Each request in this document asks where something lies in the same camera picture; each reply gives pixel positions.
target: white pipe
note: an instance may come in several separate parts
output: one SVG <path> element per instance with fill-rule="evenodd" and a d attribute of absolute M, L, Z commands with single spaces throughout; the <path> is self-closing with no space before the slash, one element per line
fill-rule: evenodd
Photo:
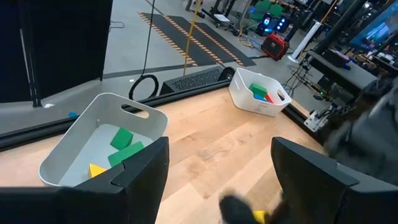
<path fill-rule="evenodd" d="M 316 31 L 319 29 L 321 25 L 322 24 L 320 22 L 315 22 L 315 24 L 311 27 L 310 31 L 306 34 L 304 39 L 301 41 L 296 50 L 293 52 L 293 54 L 289 55 L 287 58 L 289 58 L 291 61 L 295 63 L 298 63 L 297 57 L 299 57 L 299 54 L 301 53 L 303 48 L 307 45 L 308 41 L 316 33 Z"/>

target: concrete floor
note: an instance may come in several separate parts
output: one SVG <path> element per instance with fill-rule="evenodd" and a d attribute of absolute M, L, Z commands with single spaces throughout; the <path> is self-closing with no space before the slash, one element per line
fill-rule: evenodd
<path fill-rule="evenodd" d="M 203 7 L 209 9 L 213 4 L 213 0 L 206 1 Z M 157 1 L 155 6 L 158 9 L 158 11 L 155 11 L 157 14 L 182 16 L 189 21 L 193 16 L 192 13 L 184 10 L 185 3 L 183 1 L 162 0 Z M 80 114 L 99 93 L 112 92 L 127 96 L 131 85 L 141 74 L 140 70 L 142 70 L 144 64 L 149 30 L 148 24 L 138 16 L 137 12 L 150 12 L 150 10 L 150 2 L 146 0 L 114 0 L 111 19 L 112 21 L 124 22 L 125 28 L 111 29 L 109 33 L 104 80 L 102 82 L 93 80 L 43 99 L 43 105 L 53 105 L 49 108 L 33 108 L 31 102 L 0 104 L 0 134 L 67 118 L 70 112 Z M 235 36 L 223 28 L 217 29 L 213 25 L 213 21 L 208 17 L 205 19 L 199 18 L 198 22 L 209 24 L 217 33 L 248 57 L 263 55 L 262 52 L 256 49 L 241 45 Z M 258 40 L 256 42 L 262 42 L 261 38 L 250 35 L 251 39 Z M 290 46 L 293 49 L 298 46 L 303 35 L 305 34 L 297 32 L 290 41 Z M 184 58 L 166 43 L 160 35 L 156 32 L 151 32 L 147 68 L 181 65 L 183 61 Z M 257 65 L 246 67 L 246 69 L 273 77 L 281 83 L 291 76 L 290 69 L 287 67 L 291 63 L 286 57 L 278 62 L 269 58 L 254 59 L 254 62 Z M 234 68 L 238 67 L 235 62 L 226 63 L 225 65 Z M 215 65 L 187 68 L 187 74 L 213 66 Z M 161 86 L 163 81 L 182 76 L 182 73 L 183 69 L 179 68 L 153 74 L 159 79 Z M 313 75 L 310 79 L 315 82 L 322 77 L 316 70 L 311 70 L 310 73 Z M 154 84 L 150 80 L 142 82 L 134 92 L 135 100 L 147 98 L 151 94 L 153 86 Z M 294 100 L 308 110 L 322 110 L 328 106 L 328 103 L 315 100 L 313 94 L 314 92 L 308 88 L 300 86 L 295 91 Z"/>

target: red machine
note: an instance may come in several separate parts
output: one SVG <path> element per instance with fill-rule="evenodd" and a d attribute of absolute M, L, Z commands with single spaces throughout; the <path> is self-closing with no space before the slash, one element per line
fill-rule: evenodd
<path fill-rule="evenodd" d="M 275 61 L 280 60 L 289 49 L 289 43 L 276 34 L 269 34 L 261 45 L 261 49 Z"/>

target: computer screen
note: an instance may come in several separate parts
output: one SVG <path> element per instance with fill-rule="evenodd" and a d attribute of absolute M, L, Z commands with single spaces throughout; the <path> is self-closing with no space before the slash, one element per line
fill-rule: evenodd
<path fill-rule="evenodd" d="M 395 2 L 354 37 L 351 45 L 369 50 L 376 49 L 398 29 L 397 21 L 398 2 Z"/>

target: yellow block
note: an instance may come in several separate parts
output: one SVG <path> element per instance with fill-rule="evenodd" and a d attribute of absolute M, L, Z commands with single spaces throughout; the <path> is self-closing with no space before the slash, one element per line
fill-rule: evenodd
<path fill-rule="evenodd" d="M 99 167 L 99 166 L 94 165 L 94 164 L 90 164 L 90 171 L 89 171 L 90 178 L 93 178 L 93 177 L 95 177 L 97 175 L 100 175 L 100 174 L 102 174 L 105 171 L 106 171 L 106 169 L 104 169 L 102 167 Z"/>
<path fill-rule="evenodd" d="M 266 220 L 264 219 L 264 214 L 265 212 L 260 210 L 253 212 L 254 218 L 256 219 L 257 222 L 261 224 L 266 224 Z"/>

